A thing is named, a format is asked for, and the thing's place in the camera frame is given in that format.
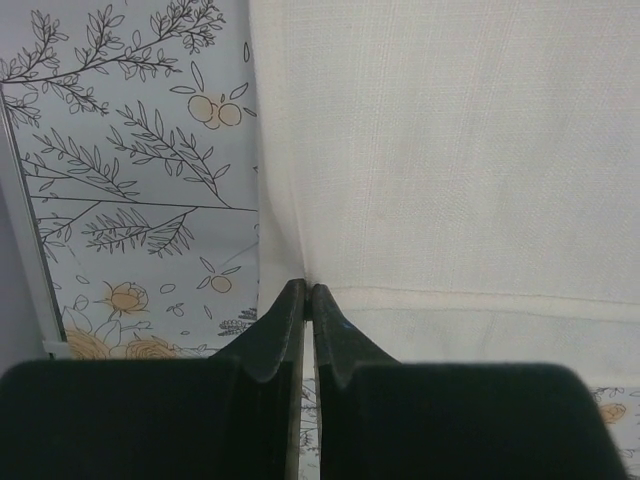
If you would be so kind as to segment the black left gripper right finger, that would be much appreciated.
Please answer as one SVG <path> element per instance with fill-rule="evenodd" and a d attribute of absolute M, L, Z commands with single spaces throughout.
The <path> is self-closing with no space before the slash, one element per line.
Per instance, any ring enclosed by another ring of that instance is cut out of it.
<path fill-rule="evenodd" d="M 542 363 L 397 361 L 312 290 L 324 479 L 623 479 L 590 392 Z"/>

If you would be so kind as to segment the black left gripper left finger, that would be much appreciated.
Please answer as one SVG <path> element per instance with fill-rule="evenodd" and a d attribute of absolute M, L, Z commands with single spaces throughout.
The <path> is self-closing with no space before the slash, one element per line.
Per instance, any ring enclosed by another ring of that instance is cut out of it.
<path fill-rule="evenodd" d="M 1 380 L 5 479 L 294 479 L 305 283 L 207 359 L 42 360 Z"/>

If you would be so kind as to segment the white cloth napkin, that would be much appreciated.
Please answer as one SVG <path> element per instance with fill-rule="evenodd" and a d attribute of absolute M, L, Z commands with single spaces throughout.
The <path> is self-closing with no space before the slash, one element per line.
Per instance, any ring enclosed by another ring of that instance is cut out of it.
<path fill-rule="evenodd" d="M 635 1 L 253 1 L 260 312 L 639 383 Z"/>

